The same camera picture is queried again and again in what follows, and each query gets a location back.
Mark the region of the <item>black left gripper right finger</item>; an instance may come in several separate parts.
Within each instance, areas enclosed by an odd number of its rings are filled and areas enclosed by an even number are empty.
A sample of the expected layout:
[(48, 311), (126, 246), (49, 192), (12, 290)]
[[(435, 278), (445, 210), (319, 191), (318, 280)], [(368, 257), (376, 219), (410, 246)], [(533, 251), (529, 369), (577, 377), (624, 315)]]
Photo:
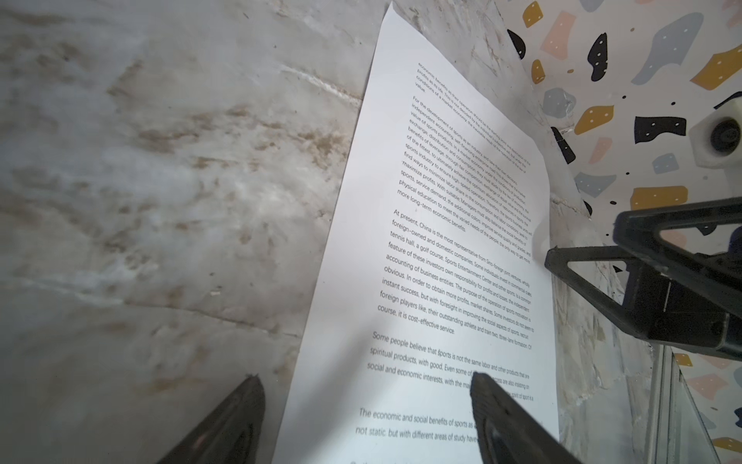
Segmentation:
[(578, 461), (488, 374), (473, 373), (470, 396), (484, 463)]

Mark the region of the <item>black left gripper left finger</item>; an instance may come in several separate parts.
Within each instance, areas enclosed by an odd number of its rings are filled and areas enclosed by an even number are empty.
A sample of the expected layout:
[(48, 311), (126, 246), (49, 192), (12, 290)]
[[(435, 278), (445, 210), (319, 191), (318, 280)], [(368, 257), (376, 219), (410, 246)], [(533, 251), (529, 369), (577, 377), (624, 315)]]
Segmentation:
[(265, 411), (262, 382), (250, 375), (158, 463), (255, 463)]

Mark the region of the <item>text page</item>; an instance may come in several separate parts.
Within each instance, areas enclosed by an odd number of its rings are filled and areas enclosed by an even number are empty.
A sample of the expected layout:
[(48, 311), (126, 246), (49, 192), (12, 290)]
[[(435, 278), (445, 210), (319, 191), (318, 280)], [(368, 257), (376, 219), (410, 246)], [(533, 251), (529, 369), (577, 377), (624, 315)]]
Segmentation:
[(534, 141), (388, 9), (274, 461), (477, 463), (477, 372), (558, 438), (549, 204)]

